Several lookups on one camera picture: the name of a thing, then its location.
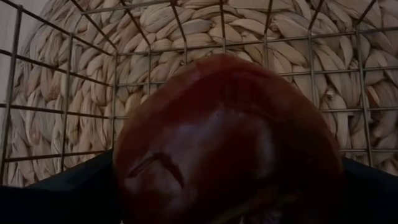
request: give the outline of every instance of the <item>shiny surface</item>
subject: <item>shiny surface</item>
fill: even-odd
[[[311,102],[227,55],[191,63],[135,110],[114,168],[125,223],[203,223],[270,188],[277,193],[259,194],[270,206],[299,194],[298,204],[321,210],[342,174],[338,146]]]

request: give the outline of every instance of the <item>red-brown object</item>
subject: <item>red-brown object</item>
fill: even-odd
[[[191,63],[130,115],[114,169],[134,224],[208,223],[253,195],[282,223],[317,223],[342,176],[316,107],[278,75],[227,55]]]

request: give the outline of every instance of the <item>metal wire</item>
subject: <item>metal wire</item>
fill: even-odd
[[[24,9],[22,6],[17,5],[10,0],[0,0],[1,2],[6,3],[7,5],[13,7],[14,9],[17,10],[17,19],[15,23],[15,29],[14,29],[14,39],[13,39],[13,44],[12,44],[12,51],[8,52],[7,50],[2,50],[0,49],[0,54],[10,56],[11,58],[11,63],[10,63],[10,71],[9,71],[9,80],[8,80],[8,87],[7,87],[7,101],[5,103],[0,103],[0,108],[5,108],[5,116],[4,116],[4,122],[3,122],[3,134],[2,134],[2,145],[1,145],[1,153],[0,153],[0,184],[2,183],[2,177],[4,175],[4,165],[6,162],[18,162],[18,161],[26,161],[26,160],[32,160],[32,159],[51,159],[51,158],[61,158],[61,169],[64,168],[63,160],[65,157],[68,156],[81,156],[81,155],[88,155],[88,154],[99,154],[102,153],[103,151],[91,151],[91,152],[79,152],[79,153],[66,153],[65,152],[65,144],[66,144],[66,133],[65,133],[65,128],[66,128],[66,121],[67,121],[67,116],[68,115],[75,115],[75,116],[83,116],[83,117],[89,117],[89,118],[98,118],[98,119],[111,119],[112,120],[112,143],[111,143],[111,148],[114,148],[114,137],[115,137],[115,121],[117,119],[127,119],[127,116],[116,116],[116,92],[119,87],[128,87],[128,86],[144,86],[147,85],[148,87],[148,94],[150,94],[150,86],[151,85],[158,85],[162,84],[164,82],[152,82],[150,73],[151,73],[151,57],[153,55],[159,55],[164,52],[171,52],[171,51],[176,51],[176,52],[183,52],[184,53],[184,63],[187,63],[187,52],[189,50],[196,50],[196,49],[207,49],[207,48],[222,48],[224,52],[226,52],[226,49],[228,47],[235,47],[235,46],[244,46],[244,45],[252,45],[252,44],[264,44],[263,48],[263,56],[264,56],[264,61],[263,61],[263,66],[268,67],[269,66],[269,59],[268,59],[268,44],[273,43],[273,42],[286,42],[286,41],[296,41],[296,40],[307,40],[308,41],[308,48],[309,48],[309,56],[310,56],[310,71],[309,72],[296,72],[296,73],[283,73],[279,74],[281,76],[294,76],[294,75],[310,75],[311,76],[311,83],[312,83],[312,96],[313,100],[315,99],[315,94],[316,94],[316,88],[315,88],[315,76],[316,75],[321,75],[321,74],[329,74],[329,73],[349,73],[349,72],[359,72],[360,75],[360,81],[361,81],[361,107],[360,108],[348,108],[348,109],[330,109],[330,110],[320,110],[322,113],[348,113],[348,112],[360,112],[362,114],[366,114],[369,111],[389,111],[389,110],[398,110],[398,106],[394,107],[379,107],[379,108],[368,108],[366,105],[366,99],[365,99],[365,86],[364,86],[364,72],[368,71],[379,71],[379,70],[395,70],[398,69],[398,66],[388,66],[388,67],[375,67],[375,68],[364,68],[363,65],[363,60],[362,56],[360,54],[360,48],[361,48],[361,41],[360,37],[361,34],[371,34],[375,32],[386,32],[386,31],[392,31],[392,30],[398,30],[398,27],[388,27],[388,28],[382,28],[382,29],[369,29],[369,30],[360,30],[359,25],[361,21],[366,17],[366,14],[369,12],[369,10],[372,8],[373,4],[376,2],[376,0],[372,0],[372,2],[367,6],[366,10],[359,16],[359,19],[356,21],[356,30],[351,31],[351,32],[343,32],[343,33],[335,33],[335,34],[321,34],[321,35],[313,35],[312,34],[312,27],[317,19],[317,15],[324,3],[324,0],[319,1],[319,4],[317,8],[315,9],[315,13],[313,14],[310,25],[308,27],[308,35],[303,36],[303,37],[291,37],[291,38],[283,38],[283,39],[272,39],[268,40],[267,39],[267,30],[270,26],[271,23],[271,14],[272,14],[272,2],[273,0],[269,1],[268,8],[267,8],[267,19],[266,19],[266,24],[264,28],[264,40],[257,40],[257,41],[250,41],[250,42],[239,42],[239,43],[230,43],[227,41],[227,36],[225,32],[225,25],[224,25],[224,10],[223,10],[223,0],[220,0],[219,5],[220,5],[220,13],[221,13],[221,30],[222,30],[222,35],[223,35],[223,40],[221,44],[213,44],[213,45],[207,45],[207,46],[198,46],[198,47],[189,47],[188,42],[187,42],[187,37],[184,33],[183,30],[183,25],[180,21],[180,18],[178,16],[176,7],[175,7],[175,1],[174,0],[161,0],[161,1],[150,1],[150,2],[142,2],[139,4],[129,4],[127,5],[123,0],[120,0],[121,6],[116,6],[116,7],[109,7],[109,8],[102,8],[102,9],[93,9],[93,10],[84,10],[76,0],[71,0],[71,2],[77,7],[77,9],[81,12],[82,16],[85,16],[90,23],[98,30],[98,32],[103,35],[104,39],[109,42],[113,48],[115,49],[115,53],[111,54],[99,47],[97,47],[94,44],[91,44],[82,38],[76,36],[74,32],[69,32],[65,29],[62,29],[61,27],[41,18],[38,15],[35,15],[31,13],[30,11]],[[131,13],[131,9],[134,9],[136,7],[143,7],[143,6],[151,6],[154,4],[163,4],[169,2],[172,9],[173,13],[175,16],[175,20],[177,22],[178,28],[180,29],[180,32],[182,34],[182,38],[184,40],[184,47],[181,48],[175,48],[175,49],[165,49],[165,50],[152,50],[150,46],[150,41],[146,37],[144,31],[141,29],[139,23],[135,20],[134,16]],[[98,26],[98,24],[95,24],[95,22],[92,20],[92,18],[89,16],[90,14],[94,13],[100,13],[100,12],[112,12],[112,11],[117,11],[117,10],[125,10],[126,13],[129,15],[131,18],[132,22],[134,25],[137,27],[138,31],[141,33],[143,39],[147,43],[147,50],[143,52],[131,52],[131,53],[121,53],[118,52],[117,47],[115,44],[109,39],[109,37],[101,30],[101,28]],[[17,54],[17,49],[18,49],[18,41],[19,41],[19,31],[21,28],[21,20],[22,20],[22,15],[27,14],[28,16],[44,23],[45,25],[48,25],[55,30],[68,35],[69,38],[69,48],[68,48],[68,66],[66,70],[60,69],[58,67],[55,67],[53,65],[49,65],[37,60],[33,60],[31,58],[27,58],[22,55]],[[359,66],[358,69],[346,69],[346,70],[327,70],[327,71],[314,71],[314,64],[313,64],[313,40],[314,39],[319,39],[319,38],[326,38],[326,37],[339,37],[342,35],[355,35],[356,40],[357,40],[357,54],[358,54],[358,62]],[[92,47],[102,54],[106,54],[109,56],[114,57],[115,61],[115,79],[113,84],[108,84],[105,82],[101,82],[92,78],[88,78],[83,75],[79,75],[77,73],[74,73],[71,71],[71,65],[70,65],[70,60],[71,60],[71,53],[72,53],[72,43],[73,40],[77,42],[81,42],[82,44],[85,44],[89,47]],[[139,83],[118,83],[117,81],[117,66],[118,66],[118,58],[122,56],[129,56],[129,55],[145,55],[149,57],[149,65],[148,65],[148,81],[147,82],[139,82]],[[68,111],[68,96],[69,96],[69,82],[67,81],[67,97],[64,99],[64,107],[63,110],[51,110],[47,108],[34,108],[34,107],[29,107],[29,106],[22,106],[22,105],[13,105],[12,104],[12,94],[13,94],[13,85],[14,85],[14,76],[16,72],[16,60],[21,60],[29,63],[33,63],[34,65],[39,65],[45,68],[49,68],[58,72],[62,72],[65,75],[67,75],[67,80],[70,80],[70,76],[77,77],[77,78],[82,78],[84,80],[87,80],[89,82],[94,82],[100,85],[104,85],[106,87],[113,88],[113,99],[112,99],[112,104],[113,104],[113,109],[112,109],[112,115],[111,116],[100,116],[100,115],[95,115],[95,114],[84,114],[84,113],[76,113],[76,112],[69,112]],[[55,113],[55,114],[62,114],[64,117],[63,120],[63,146],[62,146],[62,151],[60,154],[51,154],[51,155],[42,155],[42,156],[28,156],[28,157],[13,157],[13,158],[6,158],[7,155],[7,145],[8,145],[8,134],[9,134],[9,126],[10,126],[10,111],[11,109],[13,110],[28,110],[28,111],[39,111],[39,112],[46,112],[46,113]],[[369,158],[369,164],[373,166],[373,158],[372,154],[373,153],[380,153],[380,152],[398,152],[398,149],[375,149],[371,147],[370,144],[370,134],[369,134],[369,121],[368,117],[364,116],[364,128],[366,130],[366,148],[365,149],[341,149],[341,152],[366,152],[368,154]]]

